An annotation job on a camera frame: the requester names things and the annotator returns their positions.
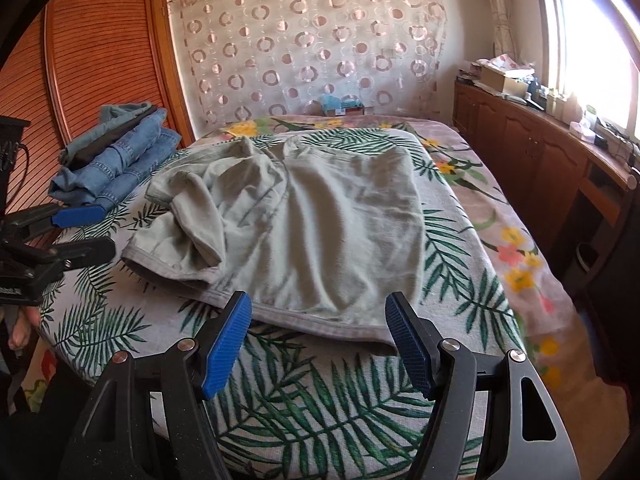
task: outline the folded clothing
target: folded clothing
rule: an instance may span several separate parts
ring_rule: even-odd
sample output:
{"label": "folded clothing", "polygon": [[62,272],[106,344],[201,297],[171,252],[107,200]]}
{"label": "folded clothing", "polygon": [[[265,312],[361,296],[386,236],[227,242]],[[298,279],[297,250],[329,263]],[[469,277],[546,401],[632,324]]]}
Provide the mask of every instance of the folded clothing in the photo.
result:
{"label": "folded clothing", "polygon": [[254,319],[391,344],[386,295],[420,299],[424,217],[406,148],[369,156],[296,136],[259,150],[240,137],[167,165],[146,197],[170,211],[122,259],[172,294],[223,306],[245,290]]}
{"label": "folded clothing", "polygon": [[107,131],[104,135],[95,139],[91,144],[85,146],[73,156],[73,159],[69,162],[68,168],[71,171],[77,171],[84,168],[94,158],[100,155],[104,150],[111,146],[116,140],[122,138],[126,133],[130,132],[140,124],[140,121],[145,117],[151,115],[158,107],[151,105],[147,110],[134,117],[132,120],[127,121],[120,126],[116,126],[113,130]]}
{"label": "folded clothing", "polygon": [[114,178],[105,187],[95,203],[108,213],[122,202],[139,184],[141,184],[160,164],[169,158],[180,142],[180,134],[160,128],[160,135],[140,158],[131,164],[120,176]]}
{"label": "folded clothing", "polygon": [[156,110],[78,171],[60,168],[51,179],[49,196],[71,206],[93,203],[108,183],[156,141],[165,117],[164,108]]}
{"label": "folded clothing", "polygon": [[127,123],[136,116],[144,113],[151,108],[151,103],[144,102],[140,104],[129,103],[125,105],[104,105],[100,107],[98,114],[98,124],[85,133],[77,136],[68,145],[64,147],[58,154],[58,161],[62,166],[68,166],[74,158],[74,155],[88,146],[95,139],[110,132],[121,124]]}

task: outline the cabinet countertop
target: cabinet countertop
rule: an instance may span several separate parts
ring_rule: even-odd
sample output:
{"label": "cabinet countertop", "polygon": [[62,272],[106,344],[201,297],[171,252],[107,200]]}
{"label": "cabinet countertop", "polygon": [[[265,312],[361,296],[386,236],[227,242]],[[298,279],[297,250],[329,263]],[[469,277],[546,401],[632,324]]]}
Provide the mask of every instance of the cabinet countertop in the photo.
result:
{"label": "cabinet countertop", "polygon": [[631,187],[633,189],[633,187],[635,187],[635,178],[629,173],[629,171],[627,171],[620,160],[617,160],[609,152],[605,152],[604,150],[597,148],[593,144],[588,144],[587,142],[584,142],[583,140],[577,139],[577,137],[572,136],[572,134],[569,133],[569,126],[567,124],[556,120],[555,118],[544,112],[535,110],[532,107],[519,105],[517,103],[492,96],[491,94],[476,86],[465,85],[460,82],[456,82],[456,86],[469,92],[478,92],[479,95],[485,98],[499,100],[501,101],[500,104],[503,104],[507,109],[512,109],[520,114],[528,114],[532,118],[545,121],[547,124],[556,129],[559,134],[566,135],[573,142],[581,146],[585,153],[585,156],[587,156],[587,158],[591,162],[596,164],[601,170],[605,171],[618,186],[622,187],[623,189],[626,189],[628,187]]}

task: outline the window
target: window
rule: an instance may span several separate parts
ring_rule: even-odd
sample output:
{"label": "window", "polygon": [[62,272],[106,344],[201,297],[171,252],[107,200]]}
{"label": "window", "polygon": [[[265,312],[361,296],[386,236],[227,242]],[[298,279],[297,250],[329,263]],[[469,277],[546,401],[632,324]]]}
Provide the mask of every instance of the window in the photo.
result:
{"label": "window", "polygon": [[545,0],[549,86],[640,140],[638,70],[607,11],[593,0]]}

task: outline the blue gripper pad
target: blue gripper pad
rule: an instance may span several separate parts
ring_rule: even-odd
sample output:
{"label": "blue gripper pad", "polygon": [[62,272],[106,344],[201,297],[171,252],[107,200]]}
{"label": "blue gripper pad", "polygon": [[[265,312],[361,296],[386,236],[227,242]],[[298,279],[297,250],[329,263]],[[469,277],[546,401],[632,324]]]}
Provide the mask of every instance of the blue gripper pad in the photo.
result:
{"label": "blue gripper pad", "polygon": [[251,322],[251,298],[248,294],[242,293],[235,305],[228,304],[225,308],[229,307],[233,312],[220,329],[207,356],[207,371],[202,381],[202,393],[207,399],[225,387]]}
{"label": "blue gripper pad", "polygon": [[51,217],[51,223],[65,229],[102,222],[106,213],[100,205],[65,207]]}
{"label": "blue gripper pad", "polygon": [[411,384],[426,397],[433,387],[433,383],[429,378],[431,376],[431,361],[424,344],[394,295],[395,293],[386,297],[386,325],[389,327],[396,347],[398,347],[404,368],[409,374],[409,379],[411,379]]}

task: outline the window frame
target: window frame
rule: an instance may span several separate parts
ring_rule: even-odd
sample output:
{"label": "window frame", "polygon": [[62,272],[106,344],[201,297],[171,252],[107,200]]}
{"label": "window frame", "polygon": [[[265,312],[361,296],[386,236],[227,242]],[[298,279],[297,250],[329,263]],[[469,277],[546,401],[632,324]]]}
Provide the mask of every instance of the window frame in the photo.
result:
{"label": "window frame", "polygon": [[[640,132],[636,132],[636,126],[640,92],[640,22],[624,0],[593,1],[610,20],[629,52],[632,75],[631,102],[629,103],[627,124],[619,124],[618,126],[631,139],[639,142]],[[550,88],[563,89],[566,68],[566,37],[564,34],[564,14],[561,7],[562,0],[539,0],[539,2],[543,36],[542,82]]]}

